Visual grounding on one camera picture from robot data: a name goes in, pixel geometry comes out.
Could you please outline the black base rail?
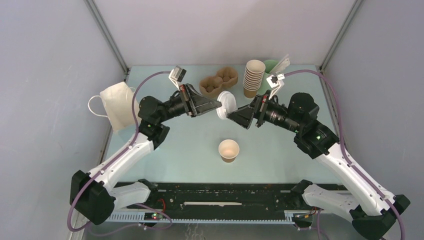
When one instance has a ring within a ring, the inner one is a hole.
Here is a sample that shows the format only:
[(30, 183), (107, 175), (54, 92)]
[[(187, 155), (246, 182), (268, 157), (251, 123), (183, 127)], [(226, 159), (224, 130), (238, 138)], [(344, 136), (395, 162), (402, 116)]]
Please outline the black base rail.
[(294, 183), (171, 183), (158, 182), (147, 202), (114, 211), (110, 222), (283, 224), (306, 221), (323, 204), (325, 194), (335, 214), (349, 220), (364, 214), (345, 187)]

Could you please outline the green holder cup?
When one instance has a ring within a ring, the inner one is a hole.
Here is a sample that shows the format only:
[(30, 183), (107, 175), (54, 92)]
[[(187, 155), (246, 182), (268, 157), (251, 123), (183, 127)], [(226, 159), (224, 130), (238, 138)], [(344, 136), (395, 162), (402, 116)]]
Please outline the green holder cup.
[(272, 87), (267, 82), (267, 78), (270, 76), (271, 70), (279, 63), (279, 61), (275, 59), (267, 59), (263, 63), (265, 65), (265, 71), (263, 74), (261, 86), (257, 91), (258, 95), (263, 95), (267, 90), (272, 89)]

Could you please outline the brown paper coffee cup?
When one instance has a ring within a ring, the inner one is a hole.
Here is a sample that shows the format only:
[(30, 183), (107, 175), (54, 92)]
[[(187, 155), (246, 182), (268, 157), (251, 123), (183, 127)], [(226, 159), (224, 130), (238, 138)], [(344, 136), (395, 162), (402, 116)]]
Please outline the brown paper coffee cup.
[(221, 159), (226, 163), (232, 163), (240, 153), (240, 146), (232, 139), (223, 140), (218, 146)]

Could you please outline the white paper bag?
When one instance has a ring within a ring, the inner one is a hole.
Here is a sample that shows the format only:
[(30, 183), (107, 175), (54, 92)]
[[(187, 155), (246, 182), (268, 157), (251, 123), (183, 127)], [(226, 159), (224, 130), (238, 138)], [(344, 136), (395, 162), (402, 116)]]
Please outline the white paper bag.
[[(123, 81), (116, 83), (101, 91), (99, 95), (92, 96), (87, 107), (95, 116), (107, 118), (116, 133), (136, 123), (133, 115), (138, 114), (139, 103), (133, 100), (135, 90)], [(91, 109), (90, 101), (94, 98), (101, 99), (105, 115), (97, 114)]]

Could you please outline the stack of paper cups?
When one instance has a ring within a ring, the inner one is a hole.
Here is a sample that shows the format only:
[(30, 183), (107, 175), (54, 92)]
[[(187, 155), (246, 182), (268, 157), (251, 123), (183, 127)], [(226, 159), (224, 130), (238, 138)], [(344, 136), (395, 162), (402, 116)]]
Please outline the stack of paper cups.
[(266, 65), (257, 59), (246, 63), (243, 77), (243, 94), (246, 98), (254, 98), (261, 87)]

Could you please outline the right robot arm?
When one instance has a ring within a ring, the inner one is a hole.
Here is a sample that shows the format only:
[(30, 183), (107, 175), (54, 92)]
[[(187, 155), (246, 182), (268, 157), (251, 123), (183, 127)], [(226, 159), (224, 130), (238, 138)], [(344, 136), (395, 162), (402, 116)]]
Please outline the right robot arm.
[(319, 106), (308, 93), (295, 93), (288, 106), (279, 104), (270, 91), (257, 95), (250, 104), (229, 112), (228, 119), (248, 129), (271, 123), (294, 132), (294, 143), (305, 154), (327, 167), (349, 191), (341, 195), (302, 180), (292, 189), (291, 204), (331, 212), (347, 221), (365, 239), (381, 240), (400, 223), (410, 200), (378, 184), (347, 153), (338, 136), (317, 119)]

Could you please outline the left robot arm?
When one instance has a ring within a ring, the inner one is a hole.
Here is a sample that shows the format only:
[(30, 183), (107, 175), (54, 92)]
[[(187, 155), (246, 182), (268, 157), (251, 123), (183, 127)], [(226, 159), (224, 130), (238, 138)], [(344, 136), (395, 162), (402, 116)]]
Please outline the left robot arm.
[(79, 170), (72, 176), (71, 210), (77, 210), (89, 223), (99, 225), (117, 209), (138, 203), (145, 208), (156, 206), (158, 194), (151, 183), (138, 181), (123, 187), (116, 184), (135, 163), (164, 142), (170, 128), (163, 122), (183, 114), (194, 118), (221, 106), (220, 101), (201, 95), (189, 83), (180, 85), (165, 102), (153, 96), (142, 98), (138, 111), (141, 121), (132, 139), (89, 172)]

